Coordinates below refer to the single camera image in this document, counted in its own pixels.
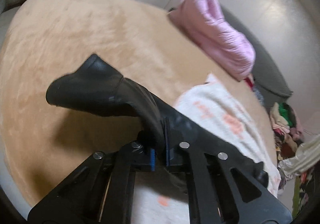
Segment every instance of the white blanket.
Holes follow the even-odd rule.
[[[269,174],[268,191],[277,197],[280,174],[255,122],[213,74],[209,74],[206,84],[195,86],[181,95],[174,107],[256,163],[263,161],[264,170]]]

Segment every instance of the green cloth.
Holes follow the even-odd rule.
[[[292,199],[292,217],[295,218],[299,212],[299,203],[300,203],[300,176],[296,177],[294,184],[294,195]]]
[[[284,103],[279,104],[279,114],[280,116],[283,116],[287,120],[288,126],[293,127],[293,123],[289,118],[289,110],[284,108]]]

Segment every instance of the gray sofa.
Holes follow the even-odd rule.
[[[256,60],[252,70],[255,85],[264,97],[265,108],[269,112],[275,102],[285,102],[291,97],[292,91],[289,89],[284,77],[277,65],[263,47],[259,40],[247,29],[240,20],[222,8],[226,21],[236,30],[243,33],[250,41],[256,51]]]

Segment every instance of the silver rivet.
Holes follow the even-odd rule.
[[[179,144],[179,146],[180,146],[181,148],[187,149],[187,148],[190,147],[190,144],[189,144],[188,142],[181,142],[181,143]]]
[[[141,144],[139,144],[138,142],[135,142],[135,141],[132,142],[131,145],[133,148],[140,148],[141,147]]]
[[[222,153],[218,153],[218,158],[221,160],[227,160],[228,159],[228,155],[224,152]]]
[[[94,154],[93,154],[93,158],[94,159],[101,159],[102,157],[104,156],[104,153],[103,152],[95,152]]]

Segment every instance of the pink cushion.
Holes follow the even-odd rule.
[[[183,0],[170,20],[231,76],[241,81],[254,65],[247,38],[229,25],[218,0]]]

